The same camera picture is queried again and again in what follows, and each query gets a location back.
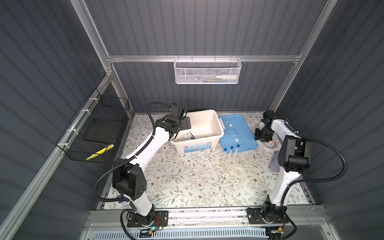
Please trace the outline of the blue plastic box lid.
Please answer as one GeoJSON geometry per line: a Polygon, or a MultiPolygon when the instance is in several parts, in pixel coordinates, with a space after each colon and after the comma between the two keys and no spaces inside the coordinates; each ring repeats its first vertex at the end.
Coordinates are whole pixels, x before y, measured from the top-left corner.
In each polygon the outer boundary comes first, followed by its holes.
{"type": "Polygon", "coordinates": [[[219,119],[225,127],[220,142],[227,154],[230,151],[234,153],[237,147],[238,152],[251,151],[258,147],[254,134],[242,115],[220,116],[219,119]]]}

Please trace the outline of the white plastic storage box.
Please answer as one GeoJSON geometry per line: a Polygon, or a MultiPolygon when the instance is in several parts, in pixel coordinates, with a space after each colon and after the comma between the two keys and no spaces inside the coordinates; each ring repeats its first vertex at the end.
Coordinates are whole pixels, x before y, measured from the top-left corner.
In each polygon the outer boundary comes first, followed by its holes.
{"type": "Polygon", "coordinates": [[[187,153],[214,150],[224,135],[225,129],[217,112],[205,110],[187,113],[187,116],[190,117],[192,128],[180,131],[176,139],[171,141],[177,154],[182,156],[187,153]],[[189,134],[189,132],[193,134],[195,139],[182,141],[182,136],[189,134]]]}

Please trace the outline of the clear test tube rack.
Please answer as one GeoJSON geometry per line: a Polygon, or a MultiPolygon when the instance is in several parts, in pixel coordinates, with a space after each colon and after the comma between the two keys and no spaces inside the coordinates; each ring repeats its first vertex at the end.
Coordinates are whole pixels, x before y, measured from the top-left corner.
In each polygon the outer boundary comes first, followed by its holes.
{"type": "Polygon", "coordinates": [[[245,156],[240,153],[237,153],[235,159],[234,159],[234,153],[233,153],[233,157],[231,161],[230,162],[228,161],[226,164],[223,164],[222,157],[221,157],[221,167],[222,167],[224,176],[228,176],[231,171],[237,170],[245,166],[245,161],[246,161],[245,156]]]}

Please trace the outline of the white ceramic mortar bowl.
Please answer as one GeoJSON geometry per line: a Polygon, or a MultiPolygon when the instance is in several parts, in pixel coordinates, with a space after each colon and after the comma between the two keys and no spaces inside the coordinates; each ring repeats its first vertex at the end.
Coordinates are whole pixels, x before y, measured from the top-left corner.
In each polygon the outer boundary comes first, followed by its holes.
{"type": "Polygon", "coordinates": [[[188,140],[192,140],[192,136],[190,136],[189,134],[184,134],[182,136],[182,141],[188,141],[188,140]]]}

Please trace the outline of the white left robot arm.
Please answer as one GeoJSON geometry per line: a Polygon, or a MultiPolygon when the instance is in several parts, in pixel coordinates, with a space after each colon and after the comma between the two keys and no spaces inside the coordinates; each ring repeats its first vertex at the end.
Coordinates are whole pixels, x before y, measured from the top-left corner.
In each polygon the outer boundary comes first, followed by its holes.
{"type": "Polygon", "coordinates": [[[134,212],[146,217],[153,210],[153,204],[146,194],[147,180],[145,168],[155,153],[169,140],[176,138],[184,127],[187,110],[177,104],[151,102],[147,105],[147,114],[152,124],[152,132],[145,141],[130,155],[123,157],[123,162],[113,170],[112,185],[122,196],[119,201],[127,201],[134,212]],[[155,121],[150,112],[150,106],[163,105],[169,113],[155,121]]]}

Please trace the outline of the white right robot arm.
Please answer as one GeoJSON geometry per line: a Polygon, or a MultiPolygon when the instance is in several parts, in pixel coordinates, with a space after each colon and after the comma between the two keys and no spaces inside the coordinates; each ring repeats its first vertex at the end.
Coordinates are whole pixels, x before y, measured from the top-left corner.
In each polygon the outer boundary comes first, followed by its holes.
{"type": "Polygon", "coordinates": [[[273,134],[277,134],[283,142],[277,157],[279,176],[259,214],[268,224],[284,219],[286,198],[291,191],[289,184],[310,167],[313,147],[313,141],[299,137],[286,126],[285,121],[277,119],[274,111],[265,111],[259,128],[255,129],[255,139],[266,143],[273,139],[273,134]]]}

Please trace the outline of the grey oval stone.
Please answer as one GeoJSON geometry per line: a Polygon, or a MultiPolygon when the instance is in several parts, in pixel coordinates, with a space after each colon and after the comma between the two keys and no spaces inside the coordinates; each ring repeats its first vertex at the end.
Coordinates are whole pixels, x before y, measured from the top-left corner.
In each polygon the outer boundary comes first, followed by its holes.
{"type": "Polygon", "coordinates": [[[274,172],[274,173],[279,173],[279,171],[280,171],[280,165],[279,165],[279,160],[278,160],[279,153],[280,153],[280,151],[275,151],[272,154],[272,157],[268,163],[269,170],[274,172]]]}

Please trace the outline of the white bottle in basket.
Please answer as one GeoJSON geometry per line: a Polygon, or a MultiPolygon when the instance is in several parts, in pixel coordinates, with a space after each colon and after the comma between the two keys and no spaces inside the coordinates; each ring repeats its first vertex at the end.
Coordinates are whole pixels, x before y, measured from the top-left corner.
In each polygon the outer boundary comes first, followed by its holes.
{"type": "Polygon", "coordinates": [[[234,81],[236,80],[238,77],[237,75],[218,75],[218,76],[215,76],[215,79],[216,80],[223,80],[223,81],[234,81]]]}

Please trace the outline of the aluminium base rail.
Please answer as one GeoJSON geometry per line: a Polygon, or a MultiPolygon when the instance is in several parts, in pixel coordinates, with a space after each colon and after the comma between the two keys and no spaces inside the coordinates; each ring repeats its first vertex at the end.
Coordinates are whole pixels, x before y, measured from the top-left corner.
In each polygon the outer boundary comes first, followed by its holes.
{"type": "MultiPolygon", "coordinates": [[[[248,207],[180,208],[167,209],[168,228],[182,227],[243,227],[254,223],[257,226],[270,226],[263,221],[256,208],[250,213],[248,207]]],[[[85,223],[88,229],[120,229],[121,210],[91,211],[85,223]]],[[[288,216],[296,225],[320,225],[330,220],[322,205],[290,205],[288,216]]]]}

